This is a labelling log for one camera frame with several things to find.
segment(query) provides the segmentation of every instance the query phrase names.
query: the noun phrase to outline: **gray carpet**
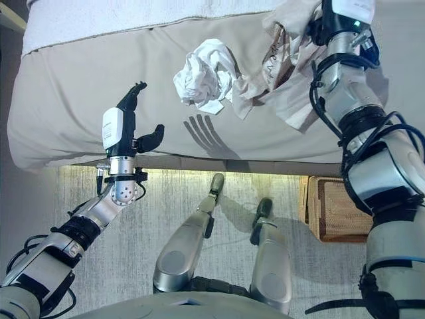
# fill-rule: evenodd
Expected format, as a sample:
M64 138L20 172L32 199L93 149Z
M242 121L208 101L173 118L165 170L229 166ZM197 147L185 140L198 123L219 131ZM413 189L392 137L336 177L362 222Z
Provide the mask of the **gray carpet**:
M46 228L67 220L65 212L93 196L93 167L57 170L56 212L42 219ZM194 211L209 190L213 172L148 170L147 195L125 209L76 267L75 315L151 293L156 258L172 232ZM365 258L362 245L321 244L297 220L296 176L225 173L226 181L210 239L204 242L195 275L248 288L256 247L250 226L259 200L274 201L274 221L292 252L294 299L291 315L332 298L358 298L357 280ZM346 309L308 318L370 318L366 310Z

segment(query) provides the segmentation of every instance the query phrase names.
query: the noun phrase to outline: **robot leg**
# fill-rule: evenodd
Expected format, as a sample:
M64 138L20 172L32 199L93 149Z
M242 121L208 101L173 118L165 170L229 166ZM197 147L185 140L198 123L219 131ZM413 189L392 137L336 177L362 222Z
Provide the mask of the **robot leg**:
M290 254L284 236L268 218L272 201L263 198L258 205L250 241L258 245L251 298L288 314L292 297Z
M192 279L204 238L209 238L213 229L214 219L211 215L223 183L223 174L215 174L208 196L164 246L153 273L154 292L179 291Z

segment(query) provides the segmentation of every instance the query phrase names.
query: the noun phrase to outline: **white towel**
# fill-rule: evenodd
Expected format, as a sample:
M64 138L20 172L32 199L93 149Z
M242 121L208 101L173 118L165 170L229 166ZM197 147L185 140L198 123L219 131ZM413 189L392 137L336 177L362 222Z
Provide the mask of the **white towel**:
M208 39L186 56L185 67L174 76L182 103L195 104L207 113L217 114L220 103L236 80L235 62L223 42Z
M22 55L39 48L185 19L274 10L285 0L27 0Z

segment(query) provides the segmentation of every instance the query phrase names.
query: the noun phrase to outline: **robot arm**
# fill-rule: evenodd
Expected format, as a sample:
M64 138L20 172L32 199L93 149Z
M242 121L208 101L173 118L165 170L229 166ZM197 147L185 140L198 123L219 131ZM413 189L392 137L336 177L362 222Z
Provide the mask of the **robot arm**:
M52 228L52 233L8 272L0 288L0 318L38 319L56 308L72 284L72 269L84 252L124 207L138 199L135 184L141 185L147 174L135 169L134 157L156 148L164 133L164 127L158 125L154 133L133 138L137 95L145 87L145 83L136 84L104 115L102 135L110 163L99 170L109 170L105 190L74 210L61 227Z
M323 16L310 34L327 45L313 66L310 100L339 137L341 175L356 206L373 216L361 300L334 300L306 313L364 306L373 318L422 318L425 313L425 165L413 134L398 112L386 115L366 84L365 69L379 65L370 23L374 0L322 2ZM401 123L394 124L397 117Z

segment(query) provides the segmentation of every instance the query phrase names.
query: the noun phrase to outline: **beige bed sheet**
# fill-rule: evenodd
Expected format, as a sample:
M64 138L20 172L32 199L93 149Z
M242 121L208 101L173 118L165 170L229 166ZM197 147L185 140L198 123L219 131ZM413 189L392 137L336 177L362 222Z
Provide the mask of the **beige bed sheet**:
M139 95L135 136L165 125L163 143L153 155L339 162L337 138L325 125L316 121L306 132L296 131L276 116L277 100L254 107L243 121L231 105L213 116L180 102L173 76L183 67L185 55L205 39L226 43L243 74L260 68L272 42L262 28L267 14L185 21L55 45L24 56L8 122L16 165L39 169L102 157L102 114L140 80L148 87ZM308 103L307 88L297 91Z

